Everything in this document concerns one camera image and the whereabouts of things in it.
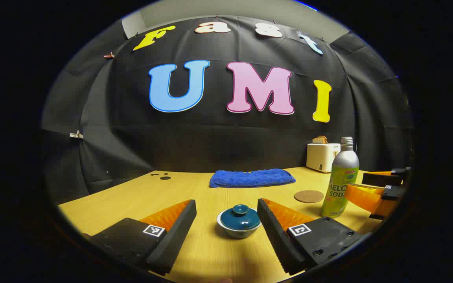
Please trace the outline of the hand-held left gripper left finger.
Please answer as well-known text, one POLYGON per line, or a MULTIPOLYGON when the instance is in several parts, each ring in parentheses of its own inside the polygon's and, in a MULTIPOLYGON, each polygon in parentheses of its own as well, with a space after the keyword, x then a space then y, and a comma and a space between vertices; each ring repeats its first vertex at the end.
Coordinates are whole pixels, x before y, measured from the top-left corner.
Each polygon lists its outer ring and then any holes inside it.
POLYGON ((122 262, 164 276, 171 272, 196 214, 195 200, 189 199, 141 220, 126 217, 93 236, 82 235, 122 262))

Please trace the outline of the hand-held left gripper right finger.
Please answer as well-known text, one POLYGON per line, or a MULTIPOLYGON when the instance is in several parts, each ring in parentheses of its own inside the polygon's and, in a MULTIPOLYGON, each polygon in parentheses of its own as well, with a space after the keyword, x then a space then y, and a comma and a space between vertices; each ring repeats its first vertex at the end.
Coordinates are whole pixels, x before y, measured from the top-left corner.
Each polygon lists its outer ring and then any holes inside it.
POLYGON ((314 219, 266 198, 257 213, 284 269, 294 275, 341 256, 368 236, 330 217, 314 219))

